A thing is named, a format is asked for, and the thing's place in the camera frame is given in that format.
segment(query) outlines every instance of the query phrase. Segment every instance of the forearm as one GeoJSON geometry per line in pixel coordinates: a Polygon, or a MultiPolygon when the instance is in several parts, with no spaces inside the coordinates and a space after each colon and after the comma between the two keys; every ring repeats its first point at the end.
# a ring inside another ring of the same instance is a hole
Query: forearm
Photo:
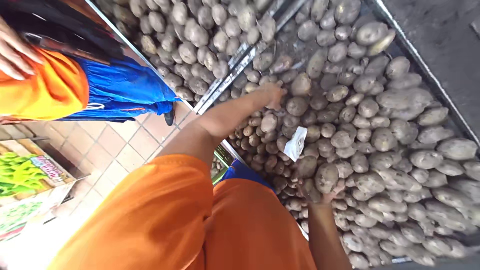
{"type": "Polygon", "coordinates": [[[207,130],[212,139],[219,144],[245,118],[265,107],[269,102],[270,96],[267,91],[259,89],[213,107],[202,115],[196,124],[207,130]]]}
{"type": "Polygon", "coordinates": [[[271,103],[272,96],[272,89],[259,87],[241,98],[216,105],[184,127],[159,156],[185,154],[211,163],[215,147],[245,118],[271,103]]]}
{"type": "Polygon", "coordinates": [[[351,270],[329,204],[308,205],[309,246],[317,269],[351,270]]]}

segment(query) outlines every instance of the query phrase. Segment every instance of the vegetable crate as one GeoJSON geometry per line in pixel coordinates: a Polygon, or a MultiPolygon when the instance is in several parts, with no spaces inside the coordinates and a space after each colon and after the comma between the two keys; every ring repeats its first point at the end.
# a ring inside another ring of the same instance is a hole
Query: vegetable crate
{"type": "Polygon", "coordinates": [[[75,181],[32,140],[0,141],[0,241],[58,206],[75,181]]]}
{"type": "Polygon", "coordinates": [[[212,183],[216,184],[218,181],[220,181],[220,179],[222,179],[228,167],[230,166],[230,164],[232,164],[233,158],[220,145],[215,148],[214,155],[223,165],[223,168],[216,175],[212,175],[212,183]]]}

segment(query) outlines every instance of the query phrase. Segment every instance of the hand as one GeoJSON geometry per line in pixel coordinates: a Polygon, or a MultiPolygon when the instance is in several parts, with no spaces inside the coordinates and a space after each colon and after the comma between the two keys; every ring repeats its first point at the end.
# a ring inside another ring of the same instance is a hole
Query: hand
{"type": "Polygon", "coordinates": [[[30,75],[35,72],[18,52],[37,63],[43,63],[35,51],[29,48],[0,17],[0,70],[13,79],[24,80],[25,77],[18,72],[17,68],[30,75]]]}
{"type": "Polygon", "coordinates": [[[345,189],[345,180],[344,179],[338,180],[332,192],[328,194],[324,194],[322,196],[322,200],[320,201],[320,203],[330,205],[332,200],[337,198],[338,193],[342,192],[344,189],[345,189]]]}
{"type": "Polygon", "coordinates": [[[261,86],[259,86],[256,91],[264,91],[269,98],[269,103],[267,108],[269,109],[274,109],[274,110],[279,110],[282,108],[280,105],[280,101],[282,97],[287,94],[287,90],[280,88],[278,85],[273,84],[273,83],[266,83],[261,86]]]}

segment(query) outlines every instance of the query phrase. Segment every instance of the orange shirt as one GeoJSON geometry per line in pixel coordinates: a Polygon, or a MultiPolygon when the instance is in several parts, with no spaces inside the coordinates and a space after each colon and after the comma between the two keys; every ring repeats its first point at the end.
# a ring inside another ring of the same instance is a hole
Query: orange shirt
{"type": "Polygon", "coordinates": [[[272,190],[246,179],[213,188],[204,162],[168,155],[118,184],[49,269],[316,268],[272,190]]]}
{"type": "Polygon", "coordinates": [[[88,81],[81,67],[61,53],[34,49],[44,64],[23,59],[35,75],[18,81],[0,71],[0,116],[55,120],[85,109],[88,81]]]}

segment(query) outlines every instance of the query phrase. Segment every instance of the black shoe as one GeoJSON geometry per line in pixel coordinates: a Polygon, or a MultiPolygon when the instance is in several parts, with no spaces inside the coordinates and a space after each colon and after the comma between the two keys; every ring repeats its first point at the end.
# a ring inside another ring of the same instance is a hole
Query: black shoe
{"type": "Polygon", "coordinates": [[[175,119],[173,109],[169,112],[164,113],[163,117],[165,117],[165,122],[167,123],[167,125],[169,126],[173,125],[173,120],[175,119]]]}

